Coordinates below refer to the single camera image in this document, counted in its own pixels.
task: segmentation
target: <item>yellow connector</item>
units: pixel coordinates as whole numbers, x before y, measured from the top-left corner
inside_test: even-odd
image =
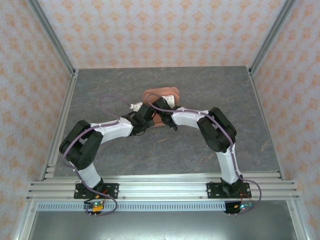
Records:
[[[95,213],[95,212],[100,212],[102,209],[104,209],[104,206],[103,206],[103,205],[95,205],[95,206],[92,208],[92,211]]]

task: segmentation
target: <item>orange object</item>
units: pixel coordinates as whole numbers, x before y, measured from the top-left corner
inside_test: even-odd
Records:
[[[179,100],[180,100],[180,96],[179,96],[179,90],[174,86],[174,87],[163,87],[163,88],[154,88],[154,89],[148,89],[146,91],[144,91],[143,93],[143,101],[142,103],[149,105],[147,97],[150,94],[157,94],[160,96],[169,96],[169,95],[173,95],[174,97],[174,104],[178,105]],[[149,100],[151,103],[153,103],[154,101],[156,101],[157,99],[159,99],[159,97],[157,96],[150,96]],[[161,117],[156,114],[153,118],[154,121],[154,127],[160,127],[160,126],[164,126],[165,124],[161,121]]]

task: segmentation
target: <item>black mounting plate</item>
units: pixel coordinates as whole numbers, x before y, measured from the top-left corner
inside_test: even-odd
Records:
[[[104,183],[102,191],[107,190],[105,194],[113,197],[114,199],[118,198],[119,193],[119,183]],[[89,191],[82,183],[77,183],[74,190],[74,199],[92,199],[95,197],[95,194]]]
[[[240,192],[242,192],[243,194],[247,194],[250,198],[252,197],[250,185],[247,182],[242,182],[239,189],[231,196],[228,196],[227,193],[223,191],[221,182],[209,182],[206,184],[206,193],[208,195],[208,199],[240,199]]]

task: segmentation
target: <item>wall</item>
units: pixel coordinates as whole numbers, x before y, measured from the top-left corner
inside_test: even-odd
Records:
[[[70,77],[26,0],[1,0],[0,26],[0,238],[11,240]]]
[[[319,0],[297,1],[254,80],[285,176],[320,236]]]
[[[285,0],[40,0],[76,68],[250,66]]]

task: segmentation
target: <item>orange floral wallpaper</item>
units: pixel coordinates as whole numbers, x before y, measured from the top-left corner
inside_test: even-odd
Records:
[[[251,66],[285,0],[40,0],[75,68]]]
[[[254,78],[285,176],[297,180],[320,236],[319,0],[296,2]]]
[[[70,76],[26,0],[1,0],[0,26],[0,239],[11,240]]]

